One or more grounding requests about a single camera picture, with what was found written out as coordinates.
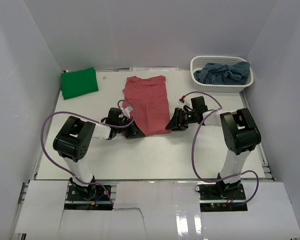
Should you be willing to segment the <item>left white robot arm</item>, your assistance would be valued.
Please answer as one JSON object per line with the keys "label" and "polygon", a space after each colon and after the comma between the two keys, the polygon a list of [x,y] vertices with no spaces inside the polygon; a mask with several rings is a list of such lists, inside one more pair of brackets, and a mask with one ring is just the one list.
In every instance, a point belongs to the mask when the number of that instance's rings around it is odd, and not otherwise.
{"label": "left white robot arm", "polygon": [[70,182],[82,198],[91,200],[97,194],[96,187],[91,184],[96,181],[95,177],[85,160],[93,138],[112,140],[119,134],[128,140],[145,137],[134,118],[130,116],[131,111],[131,106],[125,109],[112,107],[108,116],[101,120],[101,124],[83,121],[71,115],[55,137],[53,149],[65,160],[74,174]]}

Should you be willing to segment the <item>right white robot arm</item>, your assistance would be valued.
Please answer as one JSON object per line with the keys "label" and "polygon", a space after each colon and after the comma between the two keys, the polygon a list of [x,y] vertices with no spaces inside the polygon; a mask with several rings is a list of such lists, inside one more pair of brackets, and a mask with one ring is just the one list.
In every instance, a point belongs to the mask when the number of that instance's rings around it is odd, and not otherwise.
{"label": "right white robot arm", "polygon": [[208,109],[203,96],[190,99],[191,106],[185,101],[185,96],[179,101],[183,107],[174,109],[173,116],[166,125],[166,130],[185,131],[190,124],[199,124],[191,146],[191,164],[197,178],[205,183],[199,176],[195,167],[195,144],[202,126],[220,127],[223,139],[227,147],[224,165],[217,175],[216,181],[212,181],[212,187],[216,195],[226,200],[234,195],[241,185],[243,166],[256,146],[261,143],[261,133],[248,108],[241,108],[233,112],[223,111],[220,104],[217,109]]}

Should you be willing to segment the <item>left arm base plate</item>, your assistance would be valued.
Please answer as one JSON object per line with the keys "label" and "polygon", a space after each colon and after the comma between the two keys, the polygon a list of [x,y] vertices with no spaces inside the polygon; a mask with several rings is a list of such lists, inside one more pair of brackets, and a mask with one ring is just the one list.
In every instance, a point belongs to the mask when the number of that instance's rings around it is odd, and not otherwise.
{"label": "left arm base plate", "polygon": [[113,205],[106,191],[100,185],[93,186],[90,193],[82,192],[74,186],[69,185],[65,197],[64,209],[76,211],[111,211]]}

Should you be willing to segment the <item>red t shirt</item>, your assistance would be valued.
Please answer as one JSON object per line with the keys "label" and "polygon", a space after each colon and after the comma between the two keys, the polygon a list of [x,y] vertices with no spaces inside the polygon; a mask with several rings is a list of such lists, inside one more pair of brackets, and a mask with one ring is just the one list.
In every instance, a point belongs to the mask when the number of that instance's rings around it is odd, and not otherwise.
{"label": "red t shirt", "polygon": [[170,108],[165,76],[147,79],[128,77],[122,91],[126,100],[123,107],[133,103],[136,110],[130,115],[135,118],[137,127],[146,137],[171,133],[166,129],[170,122]]}

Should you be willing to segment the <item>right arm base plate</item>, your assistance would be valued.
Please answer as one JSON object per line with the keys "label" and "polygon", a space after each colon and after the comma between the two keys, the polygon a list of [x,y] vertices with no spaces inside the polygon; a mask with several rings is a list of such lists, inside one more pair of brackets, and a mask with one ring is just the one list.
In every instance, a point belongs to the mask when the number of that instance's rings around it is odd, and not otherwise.
{"label": "right arm base plate", "polygon": [[238,188],[222,192],[216,184],[198,184],[194,188],[199,194],[202,213],[247,212],[246,194],[243,184]]}

